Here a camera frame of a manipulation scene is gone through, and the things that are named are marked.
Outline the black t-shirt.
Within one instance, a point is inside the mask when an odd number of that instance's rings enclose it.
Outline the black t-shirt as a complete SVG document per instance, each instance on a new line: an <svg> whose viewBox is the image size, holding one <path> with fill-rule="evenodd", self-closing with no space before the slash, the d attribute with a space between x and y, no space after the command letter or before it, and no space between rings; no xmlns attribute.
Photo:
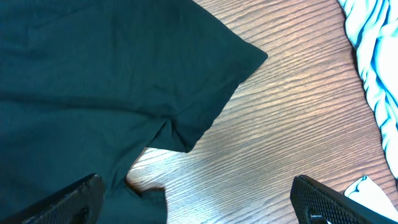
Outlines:
<svg viewBox="0 0 398 224"><path fill-rule="evenodd" d="M96 173L100 223L165 223L133 162L191 151L266 58L193 1L2 1L1 218Z"/></svg>

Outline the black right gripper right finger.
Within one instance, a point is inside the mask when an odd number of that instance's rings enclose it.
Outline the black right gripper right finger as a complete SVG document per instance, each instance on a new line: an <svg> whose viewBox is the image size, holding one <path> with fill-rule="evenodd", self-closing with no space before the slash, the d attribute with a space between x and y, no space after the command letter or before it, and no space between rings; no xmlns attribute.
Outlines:
<svg viewBox="0 0 398 224"><path fill-rule="evenodd" d="M294 177L290 201L300 224L396 224L307 175Z"/></svg>

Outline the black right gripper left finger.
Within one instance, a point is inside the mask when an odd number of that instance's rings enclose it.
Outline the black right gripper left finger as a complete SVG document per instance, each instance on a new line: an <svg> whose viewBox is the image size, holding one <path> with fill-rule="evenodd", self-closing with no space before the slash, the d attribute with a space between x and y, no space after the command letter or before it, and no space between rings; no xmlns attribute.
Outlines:
<svg viewBox="0 0 398 224"><path fill-rule="evenodd" d="M95 224L104 193L102 178L90 174L7 217L1 224Z"/></svg>

